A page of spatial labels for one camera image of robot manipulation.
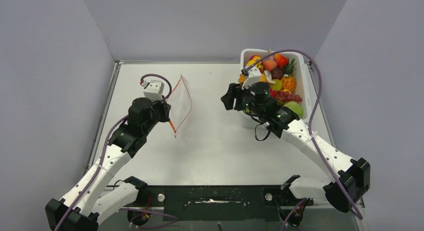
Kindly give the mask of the clear zip top bag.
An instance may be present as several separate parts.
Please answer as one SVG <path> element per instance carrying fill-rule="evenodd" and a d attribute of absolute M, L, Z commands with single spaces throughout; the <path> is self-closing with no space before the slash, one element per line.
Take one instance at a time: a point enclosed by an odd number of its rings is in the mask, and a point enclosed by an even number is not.
<path fill-rule="evenodd" d="M 167 103 L 171 105 L 169 124 L 172 128 L 174 138 L 177 138 L 180 133 L 179 130 L 182 129 L 183 123 L 188 118 L 193 105 L 189 84 L 183 75 L 180 75 L 171 95 L 167 99 Z"/>

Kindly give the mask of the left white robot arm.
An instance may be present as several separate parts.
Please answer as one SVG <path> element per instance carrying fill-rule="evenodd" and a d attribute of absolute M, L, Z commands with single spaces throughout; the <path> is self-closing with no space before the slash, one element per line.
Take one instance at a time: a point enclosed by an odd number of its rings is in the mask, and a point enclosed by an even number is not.
<path fill-rule="evenodd" d="M 147 142 L 158 123 L 169 122 L 171 105 L 165 100 L 140 97 L 132 101 L 128 114 L 106 135 L 100 157 L 70 191 L 45 206 L 52 231 L 96 231 L 99 225 L 122 206 L 135 201 L 140 180 L 124 185 L 100 198 L 116 173 Z"/>

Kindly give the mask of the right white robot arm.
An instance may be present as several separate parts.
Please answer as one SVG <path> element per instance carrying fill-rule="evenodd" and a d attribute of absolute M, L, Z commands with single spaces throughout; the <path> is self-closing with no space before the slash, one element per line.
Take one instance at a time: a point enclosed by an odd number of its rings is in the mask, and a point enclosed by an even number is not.
<path fill-rule="evenodd" d="M 281 186 L 281 198 L 286 204 L 301 199 L 323 200 L 348 213 L 369 190 L 369 162 L 342 153 L 311 131 L 293 110 L 271 97 L 267 83 L 257 82 L 247 89 L 241 83 L 231 83 L 220 100 L 228 111 L 246 112 L 268 134 L 296 147 L 326 174 L 325 178 L 293 175 Z"/>

